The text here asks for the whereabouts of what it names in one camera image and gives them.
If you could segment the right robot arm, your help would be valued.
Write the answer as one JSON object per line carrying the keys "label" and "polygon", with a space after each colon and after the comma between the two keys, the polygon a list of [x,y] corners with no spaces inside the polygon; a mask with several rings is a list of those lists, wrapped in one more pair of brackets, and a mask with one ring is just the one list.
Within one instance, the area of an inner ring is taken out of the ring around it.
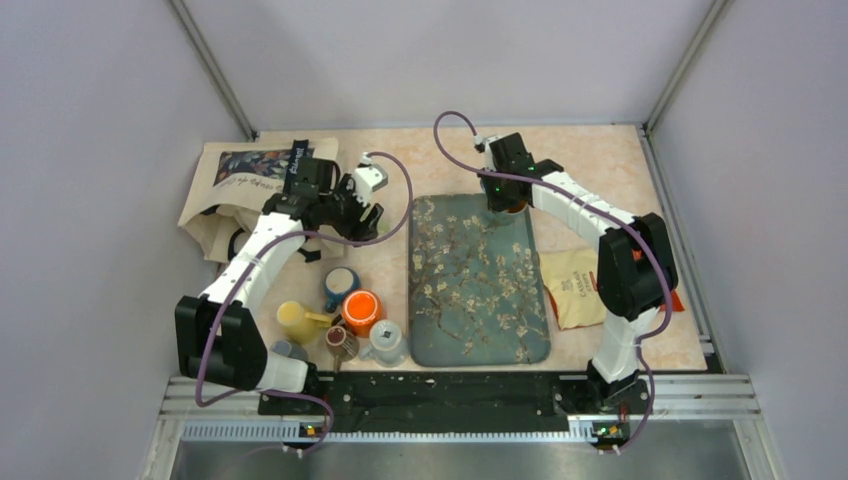
{"label": "right robot arm", "polygon": [[594,409],[614,411],[637,381],[637,340],[678,282],[664,220],[615,207],[558,163],[535,161],[518,133],[475,135],[474,147],[485,157],[479,178],[489,210],[533,207],[595,249],[595,282],[607,317],[601,345],[587,365],[586,397]]}

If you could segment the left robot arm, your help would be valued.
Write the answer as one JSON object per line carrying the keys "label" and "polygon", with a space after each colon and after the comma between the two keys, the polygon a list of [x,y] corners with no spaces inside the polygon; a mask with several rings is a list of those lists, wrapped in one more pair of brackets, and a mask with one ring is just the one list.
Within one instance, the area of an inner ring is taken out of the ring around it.
{"label": "left robot arm", "polygon": [[332,160],[297,161],[224,272],[198,296],[180,299],[175,327],[182,375],[243,391],[282,391],[297,413],[317,407],[321,388],[308,378],[307,363],[272,352],[256,320],[276,277],[312,233],[327,226],[356,246],[377,238],[384,209],[371,200],[388,174],[369,158],[342,176],[337,169]]}

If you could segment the light blue mug yellow inside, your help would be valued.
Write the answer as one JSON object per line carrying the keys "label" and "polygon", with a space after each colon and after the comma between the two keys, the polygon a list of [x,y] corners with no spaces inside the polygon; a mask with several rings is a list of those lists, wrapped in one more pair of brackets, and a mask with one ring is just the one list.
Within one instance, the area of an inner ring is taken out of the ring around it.
{"label": "light blue mug yellow inside", "polygon": [[509,206],[508,208],[504,209],[502,211],[502,214],[504,214],[504,215],[518,215],[518,214],[521,214],[522,212],[524,212],[527,208],[528,208],[528,202],[527,201],[521,201],[521,202],[515,203],[515,204]]}

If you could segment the light green mug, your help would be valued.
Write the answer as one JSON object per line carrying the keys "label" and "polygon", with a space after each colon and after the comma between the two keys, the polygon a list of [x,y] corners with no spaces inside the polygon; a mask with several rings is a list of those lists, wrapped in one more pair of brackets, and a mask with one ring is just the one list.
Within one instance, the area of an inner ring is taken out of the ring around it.
{"label": "light green mug", "polygon": [[390,218],[386,215],[380,217],[378,222],[376,223],[376,233],[375,241],[381,242],[384,241],[387,236],[391,233],[393,225],[391,223]]}

